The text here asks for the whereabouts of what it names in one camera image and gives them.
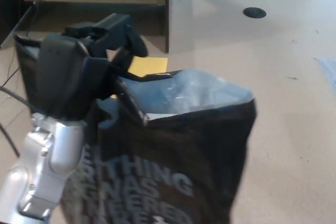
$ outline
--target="black cable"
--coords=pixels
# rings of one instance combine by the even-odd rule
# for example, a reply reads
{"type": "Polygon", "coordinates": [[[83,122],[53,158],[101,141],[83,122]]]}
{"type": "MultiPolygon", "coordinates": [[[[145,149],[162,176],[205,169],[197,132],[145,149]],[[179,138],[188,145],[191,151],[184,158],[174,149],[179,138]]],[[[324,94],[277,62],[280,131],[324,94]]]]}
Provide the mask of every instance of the black cable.
{"type": "Polygon", "coordinates": [[[6,84],[10,81],[10,79],[11,79],[11,78],[12,78],[18,71],[19,71],[19,68],[17,68],[17,69],[11,74],[11,76],[7,78],[7,80],[4,82],[4,84],[2,84],[2,87],[3,87],[4,85],[6,85],[6,84]]]}
{"type": "Polygon", "coordinates": [[[10,137],[9,133],[6,131],[6,129],[3,127],[3,125],[0,123],[0,131],[4,134],[5,138],[7,139],[9,145],[13,149],[15,156],[20,157],[20,152],[16,148],[13,139],[10,137]]]}
{"type": "MultiPolygon", "coordinates": [[[[33,25],[33,24],[35,23],[35,21],[36,21],[37,14],[38,14],[38,10],[39,10],[41,1],[42,1],[42,0],[38,0],[38,2],[37,2],[37,4],[36,4],[36,11],[35,11],[35,14],[34,14],[32,20],[31,20],[31,22],[30,22],[30,24],[29,24],[29,26],[28,26],[28,28],[27,28],[27,31],[26,31],[26,37],[28,37],[29,32],[30,32],[30,29],[31,29],[32,25],[33,25]]],[[[19,0],[19,20],[20,20],[20,19],[21,19],[21,0],[19,0]]],[[[14,57],[15,57],[15,47],[14,47],[14,51],[13,51],[13,56],[12,56],[11,63],[9,64],[9,67],[8,67],[7,80],[4,82],[3,86],[6,85],[6,84],[10,81],[10,79],[14,76],[14,74],[16,74],[16,73],[18,72],[18,70],[19,70],[19,67],[18,67],[18,68],[14,71],[14,73],[13,73],[11,76],[9,76],[9,72],[10,72],[10,70],[11,70],[11,66],[12,66],[13,61],[14,61],[14,57]]]]}
{"type": "Polygon", "coordinates": [[[30,25],[28,26],[27,33],[26,33],[26,37],[28,37],[28,34],[29,34],[29,32],[30,32],[30,29],[31,29],[32,25],[35,23],[35,20],[36,20],[36,18],[37,18],[37,13],[38,13],[38,9],[39,9],[39,7],[40,7],[41,1],[42,1],[42,0],[38,0],[38,2],[37,2],[37,4],[36,4],[36,11],[35,11],[35,14],[34,14],[34,17],[33,17],[32,21],[30,22],[30,25]]]}
{"type": "MultiPolygon", "coordinates": [[[[14,99],[18,100],[19,102],[23,103],[24,105],[26,105],[28,108],[30,108],[32,111],[38,112],[38,110],[32,106],[27,100],[25,100],[24,98],[20,97],[19,95],[17,95],[16,93],[14,93],[13,91],[9,90],[8,88],[5,88],[4,86],[0,87],[0,91],[5,92],[6,94],[10,95],[11,97],[13,97],[14,99]]],[[[9,145],[11,146],[11,148],[13,149],[15,155],[17,157],[20,156],[20,153],[18,151],[18,149],[16,148],[14,141],[12,140],[12,138],[10,137],[9,133],[6,131],[6,129],[3,127],[3,125],[0,123],[0,131],[4,134],[5,138],[7,139],[9,145]]]]}
{"type": "Polygon", "coordinates": [[[18,94],[14,93],[12,90],[9,90],[8,88],[0,86],[0,91],[10,95],[14,99],[18,100],[22,104],[26,105],[28,108],[30,108],[34,112],[38,112],[38,109],[36,109],[34,106],[32,106],[26,99],[22,98],[18,94]]]}

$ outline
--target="floor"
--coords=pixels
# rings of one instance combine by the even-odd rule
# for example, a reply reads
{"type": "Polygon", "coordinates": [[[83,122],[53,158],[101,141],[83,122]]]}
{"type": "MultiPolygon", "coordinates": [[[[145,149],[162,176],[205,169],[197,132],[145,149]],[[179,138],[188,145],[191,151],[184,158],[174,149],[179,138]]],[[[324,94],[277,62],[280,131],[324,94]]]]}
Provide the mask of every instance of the floor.
{"type": "MultiPolygon", "coordinates": [[[[233,224],[334,223],[336,96],[315,59],[336,57],[335,2],[173,0],[168,70],[203,69],[256,97],[258,120],[233,224]],[[245,17],[242,10],[249,6],[263,8],[267,16],[245,17]]],[[[164,56],[155,40],[146,39],[151,56],[164,56]]],[[[0,81],[12,55],[12,48],[0,51],[0,81]]],[[[23,94],[20,78],[8,87],[23,94]]],[[[30,129],[27,111],[3,94],[0,110],[1,123],[21,146],[30,129]]],[[[0,153],[3,179],[15,157],[2,136],[0,153]]],[[[59,212],[51,223],[64,223],[59,212]]]]}

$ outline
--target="black bag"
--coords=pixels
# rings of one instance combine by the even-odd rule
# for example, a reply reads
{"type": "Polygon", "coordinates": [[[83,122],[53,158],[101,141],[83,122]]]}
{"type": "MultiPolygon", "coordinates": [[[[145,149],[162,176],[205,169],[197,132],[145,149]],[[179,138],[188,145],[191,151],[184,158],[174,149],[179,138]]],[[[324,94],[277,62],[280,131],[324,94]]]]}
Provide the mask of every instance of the black bag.
{"type": "Polygon", "coordinates": [[[83,162],[67,182],[68,223],[227,224],[256,118],[252,94],[195,70],[120,80],[87,117],[83,162]]]}

